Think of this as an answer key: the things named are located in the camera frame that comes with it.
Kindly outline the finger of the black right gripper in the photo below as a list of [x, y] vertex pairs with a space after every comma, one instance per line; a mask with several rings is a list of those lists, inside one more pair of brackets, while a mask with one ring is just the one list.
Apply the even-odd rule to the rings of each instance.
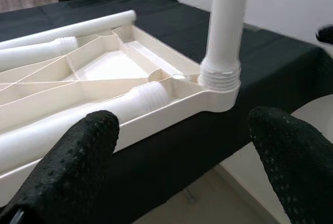
[[316, 32], [316, 39], [322, 43], [332, 43], [333, 42], [333, 25], [325, 25], [319, 28]]

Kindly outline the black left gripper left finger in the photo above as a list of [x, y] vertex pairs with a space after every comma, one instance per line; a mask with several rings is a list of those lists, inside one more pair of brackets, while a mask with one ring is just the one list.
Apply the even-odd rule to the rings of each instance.
[[89, 223], [119, 138], [116, 115], [100, 110], [72, 125], [6, 206], [7, 223]]

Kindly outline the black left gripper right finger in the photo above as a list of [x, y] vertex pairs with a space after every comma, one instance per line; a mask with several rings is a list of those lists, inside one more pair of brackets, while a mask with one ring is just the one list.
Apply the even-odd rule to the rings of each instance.
[[249, 112], [251, 141], [291, 223], [332, 223], [332, 143], [280, 109]]

